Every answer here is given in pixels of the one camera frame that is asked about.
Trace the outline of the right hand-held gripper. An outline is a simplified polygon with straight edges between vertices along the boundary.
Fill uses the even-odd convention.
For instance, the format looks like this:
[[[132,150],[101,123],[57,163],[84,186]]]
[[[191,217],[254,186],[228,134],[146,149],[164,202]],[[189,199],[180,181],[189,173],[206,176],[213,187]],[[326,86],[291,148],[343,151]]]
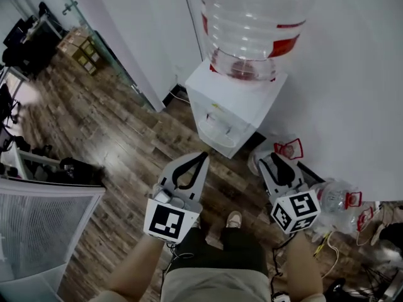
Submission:
[[[305,184],[301,169],[287,157],[265,152],[257,161],[269,196],[270,216],[284,233],[312,226],[321,213],[316,192]]]

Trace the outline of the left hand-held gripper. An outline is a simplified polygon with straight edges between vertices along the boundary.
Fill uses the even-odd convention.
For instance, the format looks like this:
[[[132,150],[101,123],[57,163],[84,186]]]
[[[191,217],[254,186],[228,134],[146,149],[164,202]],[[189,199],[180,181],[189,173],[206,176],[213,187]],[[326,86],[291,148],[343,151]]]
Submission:
[[[174,188],[191,188],[190,198],[170,192],[160,184],[153,187],[147,201],[144,233],[169,243],[183,241],[194,222],[202,212],[200,197],[207,178],[209,156],[206,152],[193,152],[170,162],[162,171],[165,184]],[[193,169],[193,177],[186,185],[181,185],[182,175]]]

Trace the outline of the white water dispenser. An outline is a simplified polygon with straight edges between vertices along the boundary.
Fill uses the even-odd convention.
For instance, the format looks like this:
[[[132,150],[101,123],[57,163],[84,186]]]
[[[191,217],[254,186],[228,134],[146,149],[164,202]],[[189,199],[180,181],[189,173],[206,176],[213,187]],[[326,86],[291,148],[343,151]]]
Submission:
[[[240,81],[203,61],[185,82],[200,139],[229,159],[261,126],[287,75],[273,81]]]

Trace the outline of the person's left forearm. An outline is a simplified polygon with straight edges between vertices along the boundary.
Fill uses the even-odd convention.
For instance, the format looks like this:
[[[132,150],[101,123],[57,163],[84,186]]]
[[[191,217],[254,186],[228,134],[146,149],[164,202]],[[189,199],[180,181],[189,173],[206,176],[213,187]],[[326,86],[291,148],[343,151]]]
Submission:
[[[128,302],[139,302],[149,287],[164,247],[164,241],[143,235],[136,246],[111,273],[107,290]]]

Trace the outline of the person's right forearm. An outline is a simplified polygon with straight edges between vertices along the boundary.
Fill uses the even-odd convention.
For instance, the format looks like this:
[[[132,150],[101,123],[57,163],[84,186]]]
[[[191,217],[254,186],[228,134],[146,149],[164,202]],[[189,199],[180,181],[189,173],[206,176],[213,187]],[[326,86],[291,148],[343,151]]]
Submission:
[[[291,302],[326,302],[319,265],[304,232],[287,245],[287,288]]]

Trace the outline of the large clear water bottle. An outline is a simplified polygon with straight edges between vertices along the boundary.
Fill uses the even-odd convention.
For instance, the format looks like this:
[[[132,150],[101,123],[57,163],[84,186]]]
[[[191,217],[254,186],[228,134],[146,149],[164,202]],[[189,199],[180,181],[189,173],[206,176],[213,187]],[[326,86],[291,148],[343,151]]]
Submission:
[[[240,81],[273,81],[294,46],[309,0],[201,0],[210,68]]]

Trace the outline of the person's right beige shoe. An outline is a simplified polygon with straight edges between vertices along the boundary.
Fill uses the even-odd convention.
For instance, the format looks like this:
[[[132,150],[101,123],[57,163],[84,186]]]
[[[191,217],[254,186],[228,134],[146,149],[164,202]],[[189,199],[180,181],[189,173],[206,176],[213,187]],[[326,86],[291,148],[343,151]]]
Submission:
[[[226,221],[226,228],[240,228],[242,226],[242,214],[239,211],[232,211]]]

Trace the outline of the black trousers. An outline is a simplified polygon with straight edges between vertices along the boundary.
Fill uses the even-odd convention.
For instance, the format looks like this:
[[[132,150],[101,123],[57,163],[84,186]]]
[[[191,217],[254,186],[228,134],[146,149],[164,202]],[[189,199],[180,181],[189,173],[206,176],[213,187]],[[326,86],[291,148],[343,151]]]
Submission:
[[[169,270],[182,268],[245,269],[268,275],[266,252],[257,238],[240,228],[224,228],[220,241],[223,248],[207,244],[204,232],[192,228],[175,249],[177,255],[192,254],[172,262]]]

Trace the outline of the black trash bin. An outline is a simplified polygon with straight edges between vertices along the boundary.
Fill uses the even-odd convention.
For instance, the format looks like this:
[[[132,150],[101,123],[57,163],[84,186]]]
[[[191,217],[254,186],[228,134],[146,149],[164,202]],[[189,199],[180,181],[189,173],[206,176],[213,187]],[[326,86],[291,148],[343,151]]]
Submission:
[[[60,161],[58,171],[62,183],[84,186],[103,186],[103,168],[72,157]]]

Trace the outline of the beige shirt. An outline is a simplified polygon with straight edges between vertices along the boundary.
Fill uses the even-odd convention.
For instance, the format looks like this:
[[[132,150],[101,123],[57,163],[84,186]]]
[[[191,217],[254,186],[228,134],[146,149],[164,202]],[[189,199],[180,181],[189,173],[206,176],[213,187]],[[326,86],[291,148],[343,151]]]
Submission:
[[[270,302],[269,279],[245,269],[175,269],[165,277],[161,302]]]

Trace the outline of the black wheeled stand base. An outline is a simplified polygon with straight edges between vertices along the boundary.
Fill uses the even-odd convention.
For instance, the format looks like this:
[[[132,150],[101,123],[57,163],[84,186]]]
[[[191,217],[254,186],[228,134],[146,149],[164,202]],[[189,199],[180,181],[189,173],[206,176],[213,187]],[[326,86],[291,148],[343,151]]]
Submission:
[[[324,293],[326,302],[403,302],[403,269],[391,275],[368,266],[362,269],[367,285],[351,288],[345,278],[336,279]]]

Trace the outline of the glass partition with blinds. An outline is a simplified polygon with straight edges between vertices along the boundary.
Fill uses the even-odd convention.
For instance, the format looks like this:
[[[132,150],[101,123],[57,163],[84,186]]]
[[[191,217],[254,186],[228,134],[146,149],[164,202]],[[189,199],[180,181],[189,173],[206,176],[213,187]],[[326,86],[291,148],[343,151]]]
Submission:
[[[0,301],[63,302],[65,270],[104,193],[0,178]]]

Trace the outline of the frosted glass door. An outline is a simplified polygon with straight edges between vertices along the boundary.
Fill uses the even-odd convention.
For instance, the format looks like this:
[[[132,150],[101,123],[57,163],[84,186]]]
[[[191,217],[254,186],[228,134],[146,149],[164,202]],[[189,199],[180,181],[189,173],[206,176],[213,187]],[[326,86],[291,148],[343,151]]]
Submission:
[[[118,62],[123,72],[135,85],[141,96],[147,100],[154,111],[160,112],[164,109],[164,104],[158,98],[157,93],[139,63],[132,55],[125,43],[122,34],[116,27],[102,0],[71,0],[80,17],[86,22],[101,43],[106,47],[111,56]]]

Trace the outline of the stack of cardboard boxes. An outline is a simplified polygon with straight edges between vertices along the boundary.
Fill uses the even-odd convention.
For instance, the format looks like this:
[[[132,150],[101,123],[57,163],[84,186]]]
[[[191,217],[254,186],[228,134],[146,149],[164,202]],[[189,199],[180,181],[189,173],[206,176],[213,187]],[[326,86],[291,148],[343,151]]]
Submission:
[[[57,48],[91,76],[95,75],[103,63],[91,35],[83,27],[75,27],[68,32]]]

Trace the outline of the black office chair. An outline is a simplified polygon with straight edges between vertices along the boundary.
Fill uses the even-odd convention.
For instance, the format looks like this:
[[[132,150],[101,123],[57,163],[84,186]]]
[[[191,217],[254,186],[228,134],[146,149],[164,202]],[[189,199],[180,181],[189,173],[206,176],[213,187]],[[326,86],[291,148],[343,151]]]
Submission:
[[[49,38],[40,37],[8,47],[2,55],[7,67],[18,67],[22,72],[36,77],[46,68],[56,53],[56,44]]]

